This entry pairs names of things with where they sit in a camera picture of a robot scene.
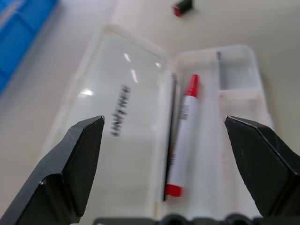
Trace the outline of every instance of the white table surface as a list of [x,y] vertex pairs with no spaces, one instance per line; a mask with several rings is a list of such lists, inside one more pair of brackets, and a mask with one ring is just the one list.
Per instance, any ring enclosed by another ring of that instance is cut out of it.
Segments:
[[182,18],[172,14],[173,0],[116,1],[60,0],[0,97],[0,215],[31,173],[93,32],[110,21],[170,57],[252,47],[277,134],[300,154],[300,1],[195,0]]

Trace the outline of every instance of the small black and red object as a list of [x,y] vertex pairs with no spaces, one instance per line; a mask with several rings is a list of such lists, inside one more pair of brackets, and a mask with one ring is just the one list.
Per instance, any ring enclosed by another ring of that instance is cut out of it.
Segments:
[[183,0],[175,5],[173,5],[174,14],[178,17],[182,16],[184,13],[193,8],[193,0]]

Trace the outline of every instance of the red marker cap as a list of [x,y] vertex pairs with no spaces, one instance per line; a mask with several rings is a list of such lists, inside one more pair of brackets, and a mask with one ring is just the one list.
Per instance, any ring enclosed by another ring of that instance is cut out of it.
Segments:
[[165,186],[165,194],[166,195],[171,195],[175,197],[180,197],[181,196],[181,190],[182,187],[173,185],[173,184],[167,184]]
[[189,81],[189,86],[185,95],[194,96],[195,98],[198,97],[199,82],[199,76],[197,74],[193,74]]

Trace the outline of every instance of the red marker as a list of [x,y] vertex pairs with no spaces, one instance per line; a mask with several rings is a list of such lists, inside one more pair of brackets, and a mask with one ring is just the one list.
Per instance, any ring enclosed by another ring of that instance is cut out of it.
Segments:
[[195,122],[197,108],[199,107],[197,97],[199,88],[199,76],[192,75],[189,87],[185,93],[180,112],[179,132],[176,140],[173,160],[171,162],[168,182],[165,188],[166,195],[180,197],[186,169],[188,167],[189,153],[191,151],[192,127]]

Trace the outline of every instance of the blue container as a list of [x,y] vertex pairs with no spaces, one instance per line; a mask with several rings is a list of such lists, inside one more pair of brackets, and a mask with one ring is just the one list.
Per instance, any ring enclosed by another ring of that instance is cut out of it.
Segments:
[[0,0],[0,93],[58,0]]

